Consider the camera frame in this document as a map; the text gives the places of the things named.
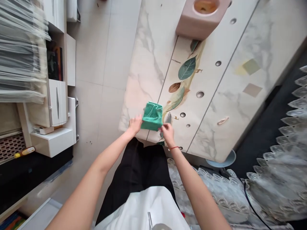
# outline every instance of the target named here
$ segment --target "tile floor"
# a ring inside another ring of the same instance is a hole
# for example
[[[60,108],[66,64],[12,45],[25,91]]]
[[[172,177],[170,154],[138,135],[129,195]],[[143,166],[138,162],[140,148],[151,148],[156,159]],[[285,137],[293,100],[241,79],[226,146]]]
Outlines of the tile floor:
[[[83,0],[78,2],[81,23],[69,23],[76,39],[76,87],[68,94],[79,99],[74,164],[69,177],[53,195],[64,203],[91,163],[122,132],[119,119],[130,67],[141,0]],[[121,157],[108,173],[94,219]]]

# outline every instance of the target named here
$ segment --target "hand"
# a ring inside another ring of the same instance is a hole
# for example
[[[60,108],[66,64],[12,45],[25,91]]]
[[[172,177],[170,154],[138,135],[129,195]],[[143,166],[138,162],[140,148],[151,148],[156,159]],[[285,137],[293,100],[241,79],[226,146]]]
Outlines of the hand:
[[[142,124],[142,115],[138,115],[135,118],[131,118],[129,121],[129,127],[127,129],[127,132],[130,132],[135,136],[141,129],[141,124]]]
[[[167,146],[169,148],[175,147],[175,141],[174,141],[174,129],[170,123],[164,123],[161,127],[161,130],[163,132],[163,137],[167,143]]]

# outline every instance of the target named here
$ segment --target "black pants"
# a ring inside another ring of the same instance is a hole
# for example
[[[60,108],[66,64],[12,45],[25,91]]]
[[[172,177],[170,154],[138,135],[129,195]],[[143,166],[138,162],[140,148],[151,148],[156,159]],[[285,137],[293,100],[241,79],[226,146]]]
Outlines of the black pants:
[[[153,145],[144,148],[144,144],[134,137],[126,146],[122,161],[115,171],[96,225],[123,205],[130,193],[141,192],[151,186],[166,187],[176,202],[163,147]]]

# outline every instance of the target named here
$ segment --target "person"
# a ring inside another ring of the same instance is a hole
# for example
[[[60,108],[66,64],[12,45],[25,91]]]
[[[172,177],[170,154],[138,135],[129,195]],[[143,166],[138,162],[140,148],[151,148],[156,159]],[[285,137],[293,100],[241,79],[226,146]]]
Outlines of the person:
[[[47,230],[91,228],[103,182],[125,146],[95,229],[190,229],[176,203],[163,147],[144,148],[134,137],[141,123],[141,115],[130,119],[127,131],[98,155]],[[177,147],[171,124],[163,124],[161,131],[200,228],[230,230],[206,185]]]

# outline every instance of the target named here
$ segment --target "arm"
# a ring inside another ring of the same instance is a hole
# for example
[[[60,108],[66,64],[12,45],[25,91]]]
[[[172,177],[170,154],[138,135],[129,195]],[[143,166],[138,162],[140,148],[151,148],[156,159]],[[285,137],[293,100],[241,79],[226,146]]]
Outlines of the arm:
[[[130,119],[128,130],[98,155],[46,230],[90,229],[103,181],[128,142],[140,130],[142,116]]]
[[[174,141],[172,126],[166,123],[161,129],[167,146],[169,148],[177,146]],[[172,149],[171,153],[200,228],[202,230],[231,230],[230,225],[222,215],[207,186],[179,148]]]

